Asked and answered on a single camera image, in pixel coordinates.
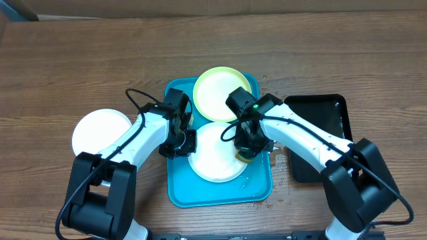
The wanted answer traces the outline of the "white plate with stain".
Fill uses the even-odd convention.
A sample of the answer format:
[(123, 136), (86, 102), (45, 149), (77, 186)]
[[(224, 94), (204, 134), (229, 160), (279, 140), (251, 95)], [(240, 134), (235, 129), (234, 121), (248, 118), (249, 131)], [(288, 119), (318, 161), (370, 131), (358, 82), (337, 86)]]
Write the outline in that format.
[(233, 141), (220, 139), (229, 126), (229, 123), (212, 122), (197, 130), (196, 150), (188, 157), (188, 161), (194, 172), (207, 181), (231, 181), (243, 173), (248, 165), (236, 158), (237, 150)]

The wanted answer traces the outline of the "yellow-green plate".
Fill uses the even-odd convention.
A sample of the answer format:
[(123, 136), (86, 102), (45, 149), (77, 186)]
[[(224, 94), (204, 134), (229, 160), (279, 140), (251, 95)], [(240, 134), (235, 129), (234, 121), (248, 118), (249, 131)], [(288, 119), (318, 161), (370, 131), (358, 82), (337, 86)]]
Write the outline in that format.
[(201, 115), (210, 121), (234, 121), (236, 116), (226, 105), (226, 99), (239, 87), (252, 92), (249, 81), (238, 70), (231, 67), (211, 68), (195, 82), (193, 103)]

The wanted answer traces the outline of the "pale pink plate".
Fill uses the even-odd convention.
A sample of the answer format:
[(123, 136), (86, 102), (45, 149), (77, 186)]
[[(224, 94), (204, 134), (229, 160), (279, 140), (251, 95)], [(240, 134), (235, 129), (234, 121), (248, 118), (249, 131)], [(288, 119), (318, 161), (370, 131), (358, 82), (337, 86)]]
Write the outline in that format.
[(73, 130), (73, 152), (75, 156), (81, 152), (96, 154), (117, 141), (131, 126), (127, 116), (115, 109), (92, 111)]

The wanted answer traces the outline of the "green yellow sponge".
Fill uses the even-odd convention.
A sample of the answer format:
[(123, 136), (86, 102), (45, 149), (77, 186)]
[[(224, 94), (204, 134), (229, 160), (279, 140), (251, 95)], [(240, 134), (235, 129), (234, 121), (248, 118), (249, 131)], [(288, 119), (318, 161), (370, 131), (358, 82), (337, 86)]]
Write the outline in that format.
[(253, 157), (245, 156), (243, 151), (238, 151), (235, 155), (235, 158), (245, 164), (251, 164), (254, 161)]

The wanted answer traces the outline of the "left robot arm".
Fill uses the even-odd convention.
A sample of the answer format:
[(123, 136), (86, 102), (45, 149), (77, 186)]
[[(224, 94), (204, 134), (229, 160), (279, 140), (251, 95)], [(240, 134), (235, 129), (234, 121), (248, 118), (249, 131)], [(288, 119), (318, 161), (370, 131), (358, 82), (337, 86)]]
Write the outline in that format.
[(189, 128), (191, 100), (181, 90), (171, 88), (163, 101), (137, 110), (135, 123), (115, 143), (75, 158), (55, 222), (58, 239), (62, 225), (87, 239), (151, 239), (133, 218), (137, 171), (155, 149), (168, 159), (194, 153), (196, 131)]

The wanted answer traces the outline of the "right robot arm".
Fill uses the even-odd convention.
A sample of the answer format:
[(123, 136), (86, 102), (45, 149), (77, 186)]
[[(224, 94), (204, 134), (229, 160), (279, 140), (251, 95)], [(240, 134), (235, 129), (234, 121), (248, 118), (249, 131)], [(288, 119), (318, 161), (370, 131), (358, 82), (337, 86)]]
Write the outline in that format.
[(322, 239), (359, 239), (398, 198), (397, 185), (373, 142), (357, 143), (327, 133), (271, 94), (255, 99), (237, 88), (226, 99), (236, 115), (231, 137), (236, 157), (250, 161), (275, 141), (309, 163), (322, 179), (334, 218)]

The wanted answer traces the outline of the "teal plastic tray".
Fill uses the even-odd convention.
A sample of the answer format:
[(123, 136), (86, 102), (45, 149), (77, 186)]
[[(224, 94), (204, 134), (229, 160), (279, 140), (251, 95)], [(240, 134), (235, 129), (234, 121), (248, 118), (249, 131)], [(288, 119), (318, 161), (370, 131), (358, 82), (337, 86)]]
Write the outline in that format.
[[(212, 123), (193, 110), (191, 128), (198, 130)], [(267, 152), (258, 154), (243, 173), (231, 181), (214, 183), (198, 176), (191, 168), (188, 157), (167, 160), (168, 195), (178, 207), (202, 207), (262, 201), (273, 189), (270, 156)]]

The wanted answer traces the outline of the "black rectangular tray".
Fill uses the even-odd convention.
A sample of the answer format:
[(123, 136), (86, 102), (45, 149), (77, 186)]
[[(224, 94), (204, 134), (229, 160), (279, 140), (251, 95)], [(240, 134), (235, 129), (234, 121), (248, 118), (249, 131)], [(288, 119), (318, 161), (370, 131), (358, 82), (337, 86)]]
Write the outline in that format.
[[(300, 117), (320, 129), (352, 141), (346, 100), (339, 94), (294, 95), (284, 103)], [(289, 151), (291, 174), (298, 183), (319, 183), (320, 174), (299, 155)]]

